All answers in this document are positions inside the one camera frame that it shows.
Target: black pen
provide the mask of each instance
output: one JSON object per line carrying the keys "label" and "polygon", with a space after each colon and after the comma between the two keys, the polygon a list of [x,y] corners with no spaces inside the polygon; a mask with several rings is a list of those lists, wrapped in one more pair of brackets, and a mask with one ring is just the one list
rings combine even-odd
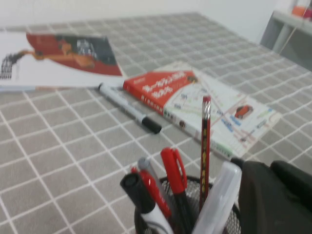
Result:
{"label": "black pen", "polygon": [[159,234],[174,234],[165,216],[152,199],[138,173],[124,176],[120,182],[121,187],[132,200],[137,210],[141,213],[146,224]]}

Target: white pen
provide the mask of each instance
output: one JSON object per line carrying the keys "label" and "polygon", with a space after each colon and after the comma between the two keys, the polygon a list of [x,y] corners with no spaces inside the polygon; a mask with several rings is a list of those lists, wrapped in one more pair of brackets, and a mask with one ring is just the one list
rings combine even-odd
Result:
{"label": "white pen", "polygon": [[146,114],[141,113],[138,109],[136,109],[133,105],[131,105],[124,97],[122,97],[117,90],[104,85],[101,83],[98,87],[99,92],[104,95],[106,98],[118,104],[122,107],[126,112],[131,114],[136,120],[148,128],[153,133],[157,134],[161,130],[161,126],[150,119]]}

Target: white marker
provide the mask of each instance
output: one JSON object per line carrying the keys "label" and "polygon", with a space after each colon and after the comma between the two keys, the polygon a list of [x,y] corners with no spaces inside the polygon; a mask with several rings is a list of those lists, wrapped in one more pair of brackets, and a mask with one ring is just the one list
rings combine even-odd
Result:
{"label": "white marker", "polygon": [[98,90],[101,94],[103,94],[106,98],[118,104],[122,107],[126,112],[131,114],[136,120],[148,128],[153,133],[157,134],[161,130],[161,126],[150,119],[146,114],[141,113],[138,109],[136,109],[133,105],[131,105],[124,97],[122,97],[116,90],[111,87],[105,86],[103,83],[99,85]]}
{"label": "white marker", "polygon": [[239,193],[241,169],[224,162],[200,211],[192,234],[222,234]]}

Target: book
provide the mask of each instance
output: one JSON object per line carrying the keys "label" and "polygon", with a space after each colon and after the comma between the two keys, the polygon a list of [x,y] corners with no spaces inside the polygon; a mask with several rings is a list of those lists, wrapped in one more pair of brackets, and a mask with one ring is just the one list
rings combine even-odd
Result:
{"label": "book", "polygon": [[0,92],[121,86],[107,37],[0,33]]}
{"label": "book", "polygon": [[210,148],[242,157],[281,118],[263,105],[184,62],[174,62],[124,82],[123,89],[201,140],[203,96],[210,95]]}

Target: red marker cap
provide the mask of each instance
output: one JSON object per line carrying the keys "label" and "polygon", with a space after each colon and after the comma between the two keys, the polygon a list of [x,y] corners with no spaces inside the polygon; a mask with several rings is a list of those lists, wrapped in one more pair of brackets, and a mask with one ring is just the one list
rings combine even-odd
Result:
{"label": "red marker cap", "polygon": [[[184,165],[178,150],[164,148],[160,152],[164,163],[170,187],[174,194],[180,194],[187,188],[187,178]],[[177,161],[180,164],[182,175],[179,170]]]}

